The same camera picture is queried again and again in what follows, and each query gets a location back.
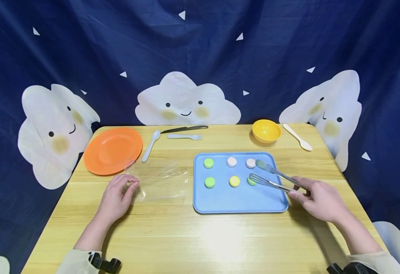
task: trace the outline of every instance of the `hand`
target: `hand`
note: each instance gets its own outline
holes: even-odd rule
[[[123,193],[124,187],[129,183],[133,184]],[[131,175],[117,174],[108,183],[102,194],[101,203],[96,212],[95,219],[112,225],[120,217],[124,216],[130,207],[134,191],[139,187],[139,180]]]
[[[298,176],[294,176],[293,179],[309,190],[311,196],[307,198],[298,191],[290,191],[288,195],[300,202],[303,208],[317,219],[336,224],[352,214],[332,185]]]

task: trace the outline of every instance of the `wooden table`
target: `wooden table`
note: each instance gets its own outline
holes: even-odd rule
[[[103,248],[105,257],[122,261],[120,273],[134,274],[321,274],[327,273],[325,269],[332,262],[345,264],[345,254],[349,251],[338,230],[309,216],[300,205],[290,204],[284,213],[196,213],[192,207],[193,159],[201,152],[266,151],[274,156],[278,169],[284,173],[334,185],[349,209],[384,246],[317,130],[309,124],[291,126],[312,145],[312,152],[301,149],[285,130],[274,144],[260,144],[251,135],[251,125],[217,125],[189,132],[204,135],[202,141],[161,136],[148,162],[136,162],[132,172],[144,181],[167,165],[177,165],[180,170],[188,171],[185,196],[136,202],[130,214],[109,232]],[[93,138],[112,128],[97,130]],[[174,126],[132,128],[140,133],[146,149],[154,130]],[[23,273],[55,272],[94,216],[110,179],[111,176],[88,172],[81,159]],[[174,177],[174,184],[181,185],[180,179]]]

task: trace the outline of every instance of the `beige sleeve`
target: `beige sleeve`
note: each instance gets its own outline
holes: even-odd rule
[[[58,267],[56,274],[98,274],[99,269],[96,269],[89,262],[90,253],[95,252],[102,255],[101,251],[82,251],[72,249],[69,251]]]
[[[362,263],[372,268],[378,274],[400,274],[400,265],[397,260],[385,251],[349,256],[351,262]]]

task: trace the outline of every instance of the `clear plastic sheet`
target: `clear plastic sheet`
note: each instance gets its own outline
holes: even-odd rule
[[[164,166],[150,165],[137,161],[124,170],[125,174],[135,176],[140,181],[133,201],[153,201],[184,197],[188,185],[189,172],[187,167],[180,167],[177,162]]]

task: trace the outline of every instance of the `finger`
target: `finger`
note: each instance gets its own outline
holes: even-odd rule
[[[293,179],[295,179],[306,190],[311,190],[312,185],[315,182],[315,180],[308,178],[300,178],[299,176],[294,176]]]
[[[305,196],[303,196],[303,193],[300,193],[298,191],[290,191],[288,193],[288,195],[295,199],[296,201],[298,201],[301,205],[305,206],[305,204],[307,202],[310,202],[310,200],[308,198],[306,198]]]
[[[115,185],[117,182],[119,182],[119,179],[121,178],[121,175],[122,175],[122,174],[116,174],[116,175],[113,177],[113,179],[112,179],[110,182],[108,182],[107,187],[113,186],[113,185]]]
[[[128,174],[120,174],[116,182],[113,184],[113,188],[122,189],[128,182],[130,182],[131,175]]]
[[[128,181],[129,182],[138,182],[139,179],[137,179],[135,176],[130,175],[130,174],[126,174],[128,176]]]
[[[133,185],[130,185],[124,197],[122,198],[122,202],[131,202],[134,192],[139,187],[139,182],[135,182]]]
[[[302,178],[300,178],[299,176],[293,176],[292,178],[295,179],[297,182],[300,182],[300,180],[302,179]],[[300,188],[300,187],[299,187],[298,185],[294,185],[294,186],[293,186],[293,189],[294,189],[294,190],[299,190],[299,188]]]

